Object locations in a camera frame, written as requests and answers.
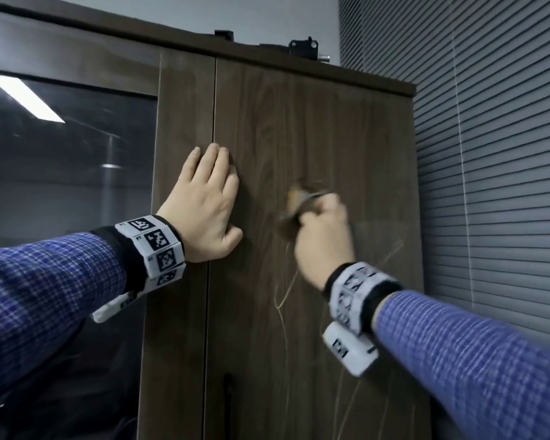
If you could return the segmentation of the grey window blinds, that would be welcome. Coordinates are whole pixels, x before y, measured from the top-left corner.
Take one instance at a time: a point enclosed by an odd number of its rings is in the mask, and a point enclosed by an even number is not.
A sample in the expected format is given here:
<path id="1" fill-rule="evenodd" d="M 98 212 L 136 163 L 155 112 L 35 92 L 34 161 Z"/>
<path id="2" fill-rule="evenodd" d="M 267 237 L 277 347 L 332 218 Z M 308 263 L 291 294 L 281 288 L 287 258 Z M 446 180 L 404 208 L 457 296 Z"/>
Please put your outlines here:
<path id="1" fill-rule="evenodd" d="M 425 290 L 550 346 L 550 0 L 338 0 L 340 63 L 416 85 Z"/>

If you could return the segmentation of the person's right forearm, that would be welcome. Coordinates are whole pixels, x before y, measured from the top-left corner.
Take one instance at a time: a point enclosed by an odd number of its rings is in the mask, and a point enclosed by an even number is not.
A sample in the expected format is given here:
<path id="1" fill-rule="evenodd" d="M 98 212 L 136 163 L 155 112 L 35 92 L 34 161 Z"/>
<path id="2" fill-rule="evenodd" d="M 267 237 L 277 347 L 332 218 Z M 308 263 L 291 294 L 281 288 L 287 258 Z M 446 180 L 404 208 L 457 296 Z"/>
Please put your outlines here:
<path id="1" fill-rule="evenodd" d="M 550 349 L 410 290 L 384 298 L 371 327 L 469 440 L 550 440 Z"/>

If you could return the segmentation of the person's left forearm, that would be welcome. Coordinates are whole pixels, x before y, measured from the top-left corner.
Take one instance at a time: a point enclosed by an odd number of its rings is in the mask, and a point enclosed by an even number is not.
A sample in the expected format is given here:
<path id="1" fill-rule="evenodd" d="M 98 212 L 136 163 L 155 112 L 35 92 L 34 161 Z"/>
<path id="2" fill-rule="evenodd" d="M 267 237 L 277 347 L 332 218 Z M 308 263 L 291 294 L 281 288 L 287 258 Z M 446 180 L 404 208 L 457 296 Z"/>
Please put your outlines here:
<path id="1" fill-rule="evenodd" d="M 139 252 L 111 227 L 0 248 L 0 394 L 145 275 Z"/>

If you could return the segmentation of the wrist marker band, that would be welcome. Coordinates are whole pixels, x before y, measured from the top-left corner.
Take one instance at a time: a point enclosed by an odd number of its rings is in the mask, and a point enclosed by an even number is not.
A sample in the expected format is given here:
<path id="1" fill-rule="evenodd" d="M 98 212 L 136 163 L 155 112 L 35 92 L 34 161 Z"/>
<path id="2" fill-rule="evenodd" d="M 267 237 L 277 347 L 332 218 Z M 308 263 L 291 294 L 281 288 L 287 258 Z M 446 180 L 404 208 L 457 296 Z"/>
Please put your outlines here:
<path id="1" fill-rule="evenodd" d="M 390 294 L 402 291 L 395 278 L 365 262 L 345 263 L 324 287 L 330 316 L 355 336 L 372 334 L 375 310 Z"/>
<path id="2" fill-rule="evenodd" d="M 149 214 L 118 223 L 114 228 L 130 240 L 143 260 L 147 279 L 141 293 L 182 278 L 186 267 L 183 245 L 169 224 Z"/>

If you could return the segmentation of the right wrist marker band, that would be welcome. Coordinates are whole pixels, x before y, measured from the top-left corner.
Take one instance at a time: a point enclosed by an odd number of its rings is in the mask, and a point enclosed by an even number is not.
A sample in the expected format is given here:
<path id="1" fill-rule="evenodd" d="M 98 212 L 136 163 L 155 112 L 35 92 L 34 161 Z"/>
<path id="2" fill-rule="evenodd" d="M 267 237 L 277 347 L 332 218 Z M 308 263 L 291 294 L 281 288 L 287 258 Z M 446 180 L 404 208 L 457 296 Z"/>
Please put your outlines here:
<path id="1" fill-rule="evenodd" d="M 390 294 L 402 291 L 395 278 L 365 262 L 345 263 L 324 287 L 330 316 L 355 336 L 372 334 L 375 310 Z"/>

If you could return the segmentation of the dark brown wooden cabinet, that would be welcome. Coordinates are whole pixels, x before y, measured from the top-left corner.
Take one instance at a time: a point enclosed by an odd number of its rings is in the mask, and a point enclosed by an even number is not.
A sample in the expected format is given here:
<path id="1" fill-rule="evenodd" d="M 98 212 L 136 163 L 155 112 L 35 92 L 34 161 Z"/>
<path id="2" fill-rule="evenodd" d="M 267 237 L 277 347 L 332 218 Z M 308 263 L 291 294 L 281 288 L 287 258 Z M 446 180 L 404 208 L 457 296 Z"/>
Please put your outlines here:
<path id="1" fill-rule="evenodd" d="M 0 246 L 155 212 L 191 149 L 226 146 L 244 239 L 105 323 L 0 409 L 0 439 L 432 440 L 388 354 L 352 377 L 295 276 L 291 186 L 338 192 L 357 256 L 423 289 L 415 88 L 57 0 L 0 0 Z"/>

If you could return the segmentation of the person's left hand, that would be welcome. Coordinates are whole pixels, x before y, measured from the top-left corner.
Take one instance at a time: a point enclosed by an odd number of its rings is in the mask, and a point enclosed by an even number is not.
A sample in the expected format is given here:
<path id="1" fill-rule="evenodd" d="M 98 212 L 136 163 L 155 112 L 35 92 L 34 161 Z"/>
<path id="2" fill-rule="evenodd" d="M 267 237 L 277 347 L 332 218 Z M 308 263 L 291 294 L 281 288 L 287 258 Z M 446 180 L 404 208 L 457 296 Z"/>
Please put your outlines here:
<path id="1" fill-rule="evenodd" d="M 212 170 L 221 147 L 211 143 L 201 151 L 193 181 L 178 188 L 178 181 L 162 204 L 157 215 L 167 220 L 179 233 L 189 263 L 222 259 L 229 254 L 217 254 L 218 240 L 228 226 L 239 190 L 239 177 L 230 163 L 230 192 L 212 187 Z"/>

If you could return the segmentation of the left wrist marker band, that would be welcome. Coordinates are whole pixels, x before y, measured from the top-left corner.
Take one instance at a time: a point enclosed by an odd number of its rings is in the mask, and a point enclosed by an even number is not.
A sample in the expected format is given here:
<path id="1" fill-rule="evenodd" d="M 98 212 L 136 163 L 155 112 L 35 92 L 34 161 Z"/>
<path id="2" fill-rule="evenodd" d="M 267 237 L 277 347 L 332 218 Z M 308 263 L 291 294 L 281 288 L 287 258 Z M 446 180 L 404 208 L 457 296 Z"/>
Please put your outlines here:
<path id="1" fill-rule="evenodd" d="M 130 240 L 143 260 L 147 279 L 141 293 L 182 278 L 186 267 L 183 245 L 169 224 L 149 214 L 118 223 L 114 228 Z"/>

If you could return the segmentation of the glass cabinet door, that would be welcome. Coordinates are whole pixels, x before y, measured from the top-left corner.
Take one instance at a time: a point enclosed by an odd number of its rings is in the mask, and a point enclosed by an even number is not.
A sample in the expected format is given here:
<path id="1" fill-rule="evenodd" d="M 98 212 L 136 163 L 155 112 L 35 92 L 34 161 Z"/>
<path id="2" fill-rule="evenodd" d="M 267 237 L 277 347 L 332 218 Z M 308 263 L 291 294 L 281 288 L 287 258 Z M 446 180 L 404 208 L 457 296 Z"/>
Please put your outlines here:
<path id="1" fill-rule="evenodd" d="M 212 140 L 215 59 L 0 12 L 0 247 L 156 212 Z M 0 396 L 0 440 L 202 440 L 207 263 L 90 317 Z"/>

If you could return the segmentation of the black bracket with bolt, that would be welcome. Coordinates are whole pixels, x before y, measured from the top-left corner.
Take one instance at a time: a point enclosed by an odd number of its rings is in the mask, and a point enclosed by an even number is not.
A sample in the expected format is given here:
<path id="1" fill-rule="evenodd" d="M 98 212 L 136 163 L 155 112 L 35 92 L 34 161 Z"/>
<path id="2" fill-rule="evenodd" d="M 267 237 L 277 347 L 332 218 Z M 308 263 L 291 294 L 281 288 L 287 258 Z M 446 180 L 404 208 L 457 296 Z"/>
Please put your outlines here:
<path id="1" fill-rule="evenodd" d="M 290 41 L 288 44 L 288 53 L 294 57 L 317 61 L 319 63 L 330 62 L 330 56 L 320 53 L 318 41 L 311 36 L 308 36 L 305 40 Z"/>

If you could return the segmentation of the brown wooden cabinet door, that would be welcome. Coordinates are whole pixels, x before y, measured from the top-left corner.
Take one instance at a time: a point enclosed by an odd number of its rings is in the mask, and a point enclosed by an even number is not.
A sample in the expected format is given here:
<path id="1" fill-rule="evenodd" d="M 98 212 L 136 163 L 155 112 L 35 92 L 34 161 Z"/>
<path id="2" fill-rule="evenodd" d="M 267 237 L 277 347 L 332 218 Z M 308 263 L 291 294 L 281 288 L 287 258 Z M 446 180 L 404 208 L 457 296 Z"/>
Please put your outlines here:
<path id="1" fill-rule="evenodd" d="M 359 260 L 422 291 L 418 170 L 409 97 L 219 60 L 214 140 L 240 178 L 244 238 L 209 266 L 205 440 L 431 440 L 426 391 L 382 355 L 363 378 L 321 335 L 327 302 L 296 273 L 276 228 L 288 188 L 321 183 L 347 205 Z"/>

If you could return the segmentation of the person's right hand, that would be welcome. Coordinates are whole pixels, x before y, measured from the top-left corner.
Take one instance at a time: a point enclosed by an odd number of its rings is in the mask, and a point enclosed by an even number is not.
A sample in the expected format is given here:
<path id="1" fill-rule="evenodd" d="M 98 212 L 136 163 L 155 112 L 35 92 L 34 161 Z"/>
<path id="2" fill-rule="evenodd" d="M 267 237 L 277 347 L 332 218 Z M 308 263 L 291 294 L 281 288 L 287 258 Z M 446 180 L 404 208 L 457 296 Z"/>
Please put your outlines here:
<path id="1" fill-rule="evenodd" d="M 301 226 L 294 248 L 302 277 L 318 291 L 339 266 L 356 261 L 349 223 L 331 218 L 316 218 Z"/>

